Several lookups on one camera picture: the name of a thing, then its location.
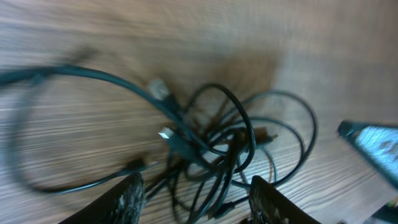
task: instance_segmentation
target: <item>wooden table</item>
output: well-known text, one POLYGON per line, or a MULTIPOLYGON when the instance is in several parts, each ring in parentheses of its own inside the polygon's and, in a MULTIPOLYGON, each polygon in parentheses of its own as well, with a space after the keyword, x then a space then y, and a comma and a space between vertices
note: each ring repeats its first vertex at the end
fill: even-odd
MULTIPOLYGON (((336 134, 342 119, 398 121, 398 2, 394 0, 246 1, 0 1, 0 68, 48 65, 81 46, 99 54, 84 66, 111 72, 140 86, 163 78, 185 104, 206 82, 222 83, 243 99, 276 88, 314 107, 320 124, 313 154, 280 190, 322 223, 362 223, 397 192, 336 134)), ((0 222, 57 223, 118 180, 62 196, 32 194, 11 180, 4 165, 7 129, 24 85, 1 92, 0 222)), ((212 111, 224 100, 203 96, 212 111)), ((250 110, 294 125, 308 139, 307 115, 294 103, 269 99, 250 110)), ((40 185, 78 184, 102 177, 141 152, 164 169, 158 130, 170 121, 138 96, 100 81, 56 77, 39 98, 21 140, 23 164, 40 185)), ((291 136, 270 146, 279 172, 297 161, 291 136)), ((247 175, 267 178, 262 155, 247 175)), ((189 201, 197 185, 183 182, 189 201)), ((227 200, 246 194, 231 189, 227 200)), ((222 220, 249 215, 240 205, 222 220)), ((141 223, 173 223, 170 197, 161 192, 142 211, 141 223)))

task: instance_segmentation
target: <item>wooden surface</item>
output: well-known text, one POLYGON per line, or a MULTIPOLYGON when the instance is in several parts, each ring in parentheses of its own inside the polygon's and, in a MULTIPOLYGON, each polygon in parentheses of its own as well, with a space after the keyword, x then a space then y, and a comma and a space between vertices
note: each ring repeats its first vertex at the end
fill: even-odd
MULTIPOLYGON (((322 223, 362 223, 397 195, 336 135, 346 118, 398 122, 395 0, 7 0, 0 9, 1 69, 54 64, 89 46, 99 54, 84 66, 140 86, 162 77, 183 104, 206 82, 222 83, 240 99, 269 88, 307 99, 319 118, 318 142, 303 169, 278 190, 322 223)), ((7 88, 0 96, 0 223, 57 223, 120 180, 62 196, 32 194, 14 183, 4 165, 4 143, 23 89, 7 88)), ((223 100, 209 93, 200 106, 211 111, 223 100)), ((294 103, 269 99, 250 113, 270 114, 310 135, 308 117, 294 103)), ((164 169, 165 145, 157 132, 165 124, 162 114, 126 90, 57 77, 24 130, 21 157, 35 183, 51 186, 93 180, 138 153, 153 152, 162 162, 143 173, 150 180, 164 169)), ((269 129, 280 134, 269 150, 282 176, 299 149, 288 133, 269 129)), ((268 178, 264 159, 256 154, 249 177, 268 178)), ((179 195, 189 202, 197 187, 183 182, 179 195)), ((245 194, 232 188, 227 201, 245 194)), ((208 223, 237 223, 248 215, 244 203, 208 223)), ((147 204, 140 220, 173 222, 166 192, 147 204)))

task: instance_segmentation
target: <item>black cable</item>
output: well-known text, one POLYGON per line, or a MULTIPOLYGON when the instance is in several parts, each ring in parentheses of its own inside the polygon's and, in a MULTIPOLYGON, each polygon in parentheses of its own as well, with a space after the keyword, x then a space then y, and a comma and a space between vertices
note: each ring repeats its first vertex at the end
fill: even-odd
MULTIPOLYGON (((89 68, 81 68, 76 66, 59 66, 59 67, 36 67, 24 70, 17 70, 13 72, 7 72, 0 76, 0 86, 8 85, 11 83, 15 83, 21 80, 32 80, 33 89, 40 89, 40 84, 46 80, 46 78, 50 77, 53 74, 58 75, 71 75, 77 77, 85 77, 85 78, 93 78, 97 80, 103 80, 106 82, 113 83, 115 85, 119 85, 123 88, 126 88, 139 96, 143 97, 153 106, 155 106, 158 110, 163 112, 166 117, 171 119, 177 129, 175 130, 175 134, 181 136, 179 138, 179 142, 183 144, 183 146, 188 149, 186 155, 192 155, 192 159, 182 159, 178 161, 175 165, 173 163, 173 152, 178 151, 178 146, 173 146, 174 148, 170 149, 170 154, 167 161, 167 168, 165 173, 160 174, 156 180, 146 188, 147 199, 151 199, 156 196, 162 189, 167 188, 172 197, 172 209, 173 215, 176 220, 179 219, 177 214, 177 206, 182 207, 184 210, 190 213, 188 220, 186 223, 195 223, 200 217, 204 214, 207 214, 209 217, 221 217, 228 213, 231 209, 235 207, 235 205, 244 202, 248 199, 248 197, 243 197, 234 202, 224 203, 224 200, 228 194, 228 189, 230 185, 236 185, 238 187, 242 187, 245 189, 250 188, 250 183, 248 182, 246 176, 244 175, 244 169, 248 167, 251 163, 254 153, 257 150, 256 139, 254 135, 254 129, 252 123, 254 122, 267 122, 274 123, 279 125, 287 130, 289 130, 297 139, 300 144, 300 159, 295 168, 289 172, 285 177, 281 179, 277 179, 277 168, 274 159, 269 151, 263 149, 263 152, 266 154, 267 158, 271 161, 273 170, 274 170, 274 179, 275 181, 271 183, 274 187, 277 187, 280 184, 285 183, 290 178, 292 178, 297 171, 302 167, 304 162, 308 159, 314 144, 317 138, 317 119, 315 117, 315 113, 309 107, 309 105, 298 96, 285 92, 285 91, 266 91, 262 93, 255 94, 248 99, 240 102, 227 88, 220 84, 210 83, 204 85, 199 90, 197 90, 191 100, 188 102, 187 107, 182 111, 174 111, 177 110, 176 105, 174 106, 166 105, 165 102, 156 100, 151 97, 150 94, 140 89, 135 84, 130 83, 122 78, 118 78, 114 75, 108 74, 106 72, 101 72, 97 70, 92 70, 89 68), (216 125, 214 125, 210 132, 208 133, 206 138, 201 138, 195 132, 193 132, 187 124, 185 124, 184 120, 188 116, 187 113, 195 104, 197 98, 205 91, 210 88, 216 88, 217 90, 222 91, 233 103, 234 108, 230 109, 221 119, 218 121, 216 125), (243 105, 248 103, 252 103, 254 100, 258 100, 265 96, 278 95, 288 97, 299 102, 309 113, 312 119, 313 133, 310 144, 307 149, 305 148, 304 141, 301 135, 296 131, 293 127, 285 124, 282 121, 266 118, 266 117, 252 117, 250 118, 243 105), (228 124, 226 120, 234 115, 235 112, 238 112, 242 120, 235 121, 231 124, 228 124), (236 126, 241 126, 244 124, 243 128, 236 128, 236 126), (230 145, 229 149, 226 152, 214 149, 213 147, 217 145, 219 142, 224 141, 226 138, 233 136, 233 144, 230 145), (244 162, 240 163, 240 155, 242 152, 247 151, 248 156, 245 158, 244 162), (216 161, 210 163, 203 158, 204 153, 211 152, 213 154, 219 155, 216 161), (195 161, 197 165, 203 168, 203 173, 200 175, 191 175, 188 173, 188 169, 192 164, 192 161, 195 161), (197 190, 194 201, 191 206, 186 206, 180 199, 177 197, 177 185, 178 180, 181 173, 185 174, 185 177, 194 182, 200 182, 200 187, 197 190), (238 182, 232 180, 232 175, 235 173, 240 173, 243 177, 243 182, 238 182), (205 188, 205 183, 212 177, 216 177, 215 183, 210 189, 210 192, 207 194, 204 202, 201 203, 199 208, 195 210, 195 207, 198 203, 198 199, 200 197, 201 191, 205 188), (216 193, 221 187, 220 193, 216 197, 216 193)), ((76 190, 83 190, 90 187, 93 187, 98 184, 102 184, 112 178, 119 177, 121 175, 126 175, 129 172, 134 172, 131 169, 124 169, 118 172, 115 172, 109 176, 106 176, 100 180, 81 185, 76 187, 64 187, 58 189, 42 189, 32 185, 29 180, 27 180, 23 174, 22 169, 19 167, 19 159, 18 159, 18 144, 17 139, 20 130, 23 128, 23 123, 26 122, 27 114, 29 114, 28 108, 32 106, 34 98, 37 97, 38 93, 28 94, 25 96, 23 104, 20 105, 20 110, 17 113, 16 121, 11 130, 11 140, 8 147, 9 153, 9 162, 12 168, 13 176, 16 180, 22 184, 24 184, 27 188, 42 193, 53 193, 53 194, 65 194, 69 192, 73 192, 76 190)))

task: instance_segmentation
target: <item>cable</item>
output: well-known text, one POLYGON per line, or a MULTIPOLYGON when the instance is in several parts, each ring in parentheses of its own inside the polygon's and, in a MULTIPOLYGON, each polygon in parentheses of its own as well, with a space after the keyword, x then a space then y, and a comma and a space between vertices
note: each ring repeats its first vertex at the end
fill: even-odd
POLYGON ((261 150, 271 162, 272 169, 274 171, 274 181, 271 183, 274 187, 280 184, 286 183, 291 179, 298 170, 302 167, 305 161, 308 159, 310 153, 315 145, 315 140, 317 138, 318 124, 315 113, 311 107, 303 99, 298 96, 288 93, 286 91, 265 91, 262 93, 255 94, 246 100, 240 102, 232 92, 230 92, 226 87, 210 83, 202 86, 199 90, 194 92, 193 96, 190 98, 188 105, 182 110, 180 109, 178 103, 175 101, 174 97, 168 97, 168 100, 158 100, 152 97, 149 93, 139 88, 133 83, 130 83, 122 78, 116 77, 112 74, 101 72, 97 70, 92 70, 89 68, 76 67, 72 65, 63 65, 58 67, 34 67, 23 70, 16 70, 4 73, 0 76, 0 86, 12 84, 15 82, 30 80, 31 91, 26 94, 24 101, 19 105, 19 112, 16 114, 14 125, 11 129, 11 138, 8 145, 9 163, 12 169, 13 177, 25 187, 41 193, 51 193, 51 194, 65 194, 69 192, 74 192, 77 190, 88 189, 96 185, 102 184, 110 179, 119 177, 122 175, 128 175, 131 172, 139 172, 146 168, 147 163, 145 161, 133 161, 129 163, 124 169, 119 170, 109 176, 106 176, 100 180, 96 180, 81 186, 75 187, 61 187, 57 189, 43 189, 37 187, 29 182, 25 177, 23 169, 20 167, 20 161, 18 158, 18 139, 19 133, 23 128, 23 124, 26 122, 29 109, 34 104, 34 99, 38 97, 41 89, 41 85, 44 81, 49 79, 52 75, 69 75, 76 77, 92 78, 97 80, 102 80, 105 82, 110 82, 112 84, 126 88, 135 94, 143 97, 155 108, 163 112, 163 114, 172 120, 175 124, 175 129, 171 130, 170 137, 167 136, 167 143, 170 146, 170 153, 167 159, 167 167, 164 173, 160 174, 156 180, 150 184, 145 189, 147 194, 147 199, 150 200, 155 197, 162 189, 167 189, 172 198, 172 210, 173 215, 179 223, 195 223, 204 214, 208 215, 210 218, 219 218, 231 211, 237 204, 245 202, 248 197, 243 197, 234 202, 224 202, 228 194, 229 187, 235 185, 242 187, 244 189, 250 189, 250 183, 244 175, 244 169, 248 167, 254 157, 254 153, 257 150, 261 150), (211 88, 222 91, 233 103, 234 108, 230 109, 225 113, 221 119, 212 127, 206 136, 200 136, 196 132, 192 131, 186 124, 188 117, 188 112, 195 104, 196 100, 200 95, 211 88), (310 144, 305 148, 304 140, 297 130, 288 124, 266 117, 249 117, 244 109, 244 105, 252 103, 267 96, 284 96, 295 100, 300 103, 309 113, 312 120, 312 138, 310 144), (231 117, 235 113, 238 113, 241 117, 238 121, 231 120, 231 117), (278 126, 285 128, 290 131, 300 145, 300 159, 298 164, 290 171, 286 176, 281 179, 277 177, 277 168, 272 154, 267 151, 263 146, 269 144, 272 138, 269 138, 266 142, 260 142, 257 145, 255 130, 252 123, 273 123, 278 126), (214 149, 213 147, 223 141, 230 141, 229 148, 226 152, 214 149), (205 153, 213 153, 219 155, 219 157, 213 161, 208 162, 203 155, 205 153), (248 152, 247 157, 241 163, 240 155, 244 152, 248 152), (174 154, 179 154, 180 157, 184 158, 174 162, 174 154), (200 166, 202 174, 191 175, 189 173, 189 167, 195 163, 200 166), (243 178, 243 182, 238 182, 232 179, 233 174, 240 173, 243 178), (191 206, 187 206, 178 198, 178 180, 180 175, 184 176, 193 182, 200 183, 200 186, 195 194, 195 198, 191 206), (197 207, 198 199, 200 198, 201 192, 205 189, 207 181, 211 178, 215 178, 213 186, 210 188, 210 192, 206 195, 204 201, 197 207), (189 213, 189 218, 185 222, 181 222, 180 217, 177 213, 177 207, 180 206, 189 213))

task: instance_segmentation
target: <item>black wire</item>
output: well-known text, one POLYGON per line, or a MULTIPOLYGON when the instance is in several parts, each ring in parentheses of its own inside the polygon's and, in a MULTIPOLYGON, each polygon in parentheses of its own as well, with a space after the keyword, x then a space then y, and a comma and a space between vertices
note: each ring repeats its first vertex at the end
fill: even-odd
MULTIPOLYGON (((315 117, 315 113, 309 107, 309 105, 301 98, 298 96, 285 92, 285 91, 266 91, 262 93, 258 93, 256 95, 253 95, 249 97, 248 99, 240 102, 227 88, 220 84, 214 84, 210 83, 207 85, 204 85, 201 87, 199 90, 197 90, 193 96, 191 97, 191 100, 188 103, 188 106, 182 111, 182 113, 176 113, 178 111, 171 111, 167 107, 167 105, 164 105, 163 102, 154 99, 153 97, 150 96, 150 94, 146 93, 144 90, 140 89, 138 86, 135 86, 135 84, 130 83, 126 80, 123 80, 122 78, 116 77, 114 75, 108 74, 106 72, 101 72, 97 70, 92 70, 89 68, 81 68, 81 67, 75 67, 75 66, 60 66, 60 67, 36 67, 36 68, 30 68, 30 69, 25 69, 25 70, 17 70, 13 72, 8 72, 5 73, 4 75, 0 76, 0 86, 3 85, 8 85, 14 82, 18 82, 21 80, 32 80, 33 83, 33 88, 40 88, 40 84, 49 76, 52 74, 59 74, 59 75, 71 75, 71 76, 77 76, 77 77, 86 77, 86 78, 93 78, 97 80, 103 80, 106 82, 113 83, 115 85, 119 85, 121 87, 124 87, 130 91, 133 91, 134 93, 138 94, 139 96, 143 97, 145 100, 147 100, 149 103, 154 105, 158 110, 163 112, 166 117, 171 119, 176 127, 177 127, 177 133, 184 135, 184 139, 194 147, 199 154, 197 154, 197 161, 200 161, 200 166, 202 166, 204 173, 201 175, 190 175, 188 173, 188 168, 191 165, 190 161, 186 160, 181 160, 177 162, 174 166, 172 165, 173 162, 173 153, 172 151, 169 154, 169 158, 167 161, 167 168, 166 171, 163 174, 160 174, 156 180, 146 188, 145 192, 147 194, 147 199, 151 199, 152 197, 156 196, 162 189, 168 188, 169 193, 172 197, 172 209, 173 209, 173 215, 175 219, 180 222, 178 214, 177 214, 177 206, 182 207, 184 210, 188 211, 190 213, 188 220, 186 223, 195 223, 200 217, 202 217, 204 214, 209 215, 210 217, 213 216, 218 212, 219 209, 221 209, 222 205, 226 205, 224 203, 224 200, 226 198, 226 195, 228 194, 228 189, 230 185, 236 185, 238 187, 242 187, 245 189, 250 188, 250 184, 244 175, 243 170, 248 167, 248 165, 251 163, 254 153, 256 150, 256 140, 254 138, 254 129, 252 126, 253 122, 268 122, 268 123, 274 123, 276 125, 282 126, 283 128, 288 129, 297 139, 297 141, 300 144, 300 159, 298 164, 295 166, 295 168, 289 172, 285 177, 277 180, 277 168, 276 164, 274 162, 274 159, 272 158, 272 155, 267 151, 263 150, 263 152, 266 154, 268 159, 271 161, 271 164, 273 166, 274 170, 274 179, 275 181, 271 183, 273 186, 277 187, 280 184, 285 183, 288 181, 290 178, 292 178, 297 171, 302 167, 304 162, 308 159, 314 144, 315 140, 317 138, 317 119, 315 117), (189 109, 195 104, 197 98, 205 91, 210 88, 216 88, 220 91, 222 91, 233 103, 234 108, 230 109, 224 116, 221 117, 219 122, 212 128, 208 134, 208 137, 206 139, 202 139, 194 133, 188 125, 184 123, 184 119, 181 118, 178 114, 183 114, 183 116, 187 116, 187 113, 189 109), (309 113, 311 119, 312 119, 312 125, 313 125, 313 133, 312 133, 312 138, 310 141, 310 144, 307 147, 307 150, 305 150, 305 145, 303 142, 302 137, 300 134, 291 126, 288 124, 285 124, 282 121, 276 120, 276 119, 271 119, 271 118, 265 118, 265 117, 253 117, 250 118, 243 105, 246 105, 248 103, 253 102, 254 100, 258 100, 262 97, 265 96, 271 96, 271 95, 278 95, 278 96, 284 96, 291 98, 297 102, 299 102, 309 113), (242 120, 235 121, 232 124, 227 124, 226 120, 227 118, 231 117, 235 112, 238 112, 242 120), (244 124, 244 128, 235 128, 235 126, 239 126, 244 124), (245 133, 248 136, 248 144, 238 144, 238 136, 240 133, 245 133), (217 149, 213 149, 215 145, 217 145, 218 142, 226 139, 229 136, 234 136, 233 137, 233 142, 235 144, 231 145, 229 149, 226 152, 219 151, 217 149), (240 163, 240 155, 243 151, 248 150, 248 156, 244 160, 244 162, 241 164, 240 163), (216 161, 210 163, 207 162, 202 155, 205 152, 212 152, 214 154, 219 155, 219 157, 216 159, 216 161), (178 185, 178 180, 180 177, 181 173, 185 174, 185 177, 188 180, 194 181, 194 182, 200 182, 200 187, 197 190, 197 193, 195 195, 195 198, 193 200, 193 203, 191 206, 186 206, 180 199, 177 197, 177 185, 178 185), (232 175, 235 173, 240 173, 241 176, 243 177, 243 182, 238 182, 235 180, 232 180, 232 175), (198 199, 200 196, 201 191, 204 189, 205 183, 212 177, 216 177, 215 183, 210 189, 210 192, 207 194, 204 202, 201 203, 199 208, 195 210, 195 207, 198 203, 198 199), (219 190, 219 187, 221 187, 219 195, 216 197, 216 193, 219 190)), ((9 143, 9 155, 10 155, 10 164, 12 168, 12 173, 13 176, 16 178, 16 180, 22 184, 24 184, 27 188, 37 191, 37 192, 42 192, 42 193, 52 193, 52 194, 65 194, 69 192, 73 192, 76 190, 83 190, 87 189, 93 186, 96 186, 98 184, 102 184, 103 182, 106 182, 112 178, 119 177, 120 175, 126 175, 126 173, 123 172, 116 172, 113 173, 107 177, 104 177, 100 180, 84 184, 81 186, 76 186, 76 187, 64 187, 64 188, 57 188, 57 189, 42 189, 39 188, 29 182, 23 174, 23 170, 21 167, 19 167, 19 159, 18 159, 18 144, 17 144, 17 139, 20 130, 23 128, 23 123, 25 123, 27 119, 27 114, 29 113, 29 110, 27 109, 28 107, 32 106, 34 98, 37 97, 38 93, 35 94, 29 94, 25 97, 23 104, 20 105, 20 110, 17 113, 16 116, 16 121, 14 123, 14 126, 12 127, 11 130, 11 140, 9 143)), ((248 199, 248 197, 243 197, 239 200, 236 200, 234 202, 229 202, 227 203, 228 205, 235 206, 241 202, 244 202, 248 199)))

